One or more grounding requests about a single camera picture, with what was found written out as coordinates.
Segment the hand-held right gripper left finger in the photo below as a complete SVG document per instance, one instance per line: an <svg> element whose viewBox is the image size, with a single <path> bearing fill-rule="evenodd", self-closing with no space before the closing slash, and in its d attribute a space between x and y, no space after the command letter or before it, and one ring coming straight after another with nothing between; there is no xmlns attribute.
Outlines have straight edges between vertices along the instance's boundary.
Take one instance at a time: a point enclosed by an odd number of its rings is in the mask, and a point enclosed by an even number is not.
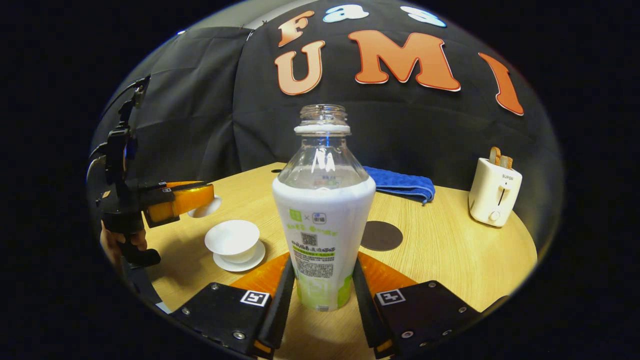
<svg viewBox="0 0 640 360"><path fill-rule="evenodd" d="M211 282L170 317L244 357L273 358L281 347L295 282L288 253L232 284Z"/></svg>

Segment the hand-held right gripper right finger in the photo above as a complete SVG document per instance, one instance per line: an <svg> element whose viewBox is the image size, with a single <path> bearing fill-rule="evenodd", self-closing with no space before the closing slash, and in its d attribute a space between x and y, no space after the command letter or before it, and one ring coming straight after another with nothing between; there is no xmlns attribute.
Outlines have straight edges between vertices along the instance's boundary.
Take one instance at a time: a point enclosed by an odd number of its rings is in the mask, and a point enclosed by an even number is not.
<svg viewBox="0 0 640 360"><path fill-rule="evenodd" d="M439 281L417 282L363 252L352 280L366 342L376 358L423 353L482 317Z"/></svg>

